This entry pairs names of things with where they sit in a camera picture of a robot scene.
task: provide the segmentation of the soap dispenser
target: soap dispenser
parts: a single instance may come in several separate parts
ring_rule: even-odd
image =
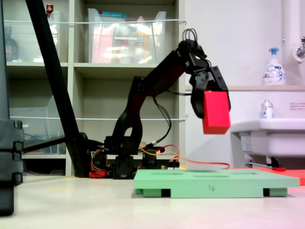
[[[285,71],[276,57],[276,53],[279,51],[278,48],[271,48],[271,60],[268,63],[264,76],[263,85],[285,85],[286,77]]]
[[[264,100],[262,103],[262,110],[260,118],[274,118],[273,115],[273,103],[271,103],[268,99]]]

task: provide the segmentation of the faucet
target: faucet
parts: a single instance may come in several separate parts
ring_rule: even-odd
[[[305,57],[305,37],[301,37],[301,42],[302,42],[303,47],[298,48],[296,50],[296,55],[299,58],[304,58]]]

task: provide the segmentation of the red mat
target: red mat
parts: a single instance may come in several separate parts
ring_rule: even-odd
[[[300,179],[300,185],[305,185],[305,169],[298,169],[298,170],[286,170],[283,172],[274,171],[268,168],[238,168],[238,169],[258,169],[270,173],[277,173],[289,177],[296,177]]]

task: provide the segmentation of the black tripod leg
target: black tripod leg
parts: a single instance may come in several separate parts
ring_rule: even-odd
[[[0,0],[0,216],[14,212],[14,186],[22,182],[21,122],[10,120],[3,8]]]
[[[26,3],[61,118],[62,128],[68,139],[66,145],[74,165],[75,175],[89,177],[91,155],[88,152],[87,138],[80,134],[76,124],[42,0],[26,0]]]

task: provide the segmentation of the circular hole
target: circular hole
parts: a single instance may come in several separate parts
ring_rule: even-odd
[[[152,173],[152,175],[183,175],[183,173]]]
[[[193,172],[193,173],[215,173],[215,170],[185,170],[185,172]]]
[[[251,175],[251,174],[256,174],[256,173],[231,173],[233,175]]]
[[[224,176],[224,175],[197,175],[194,177],[199,177],[199,178],[226,178],[229,176]]]

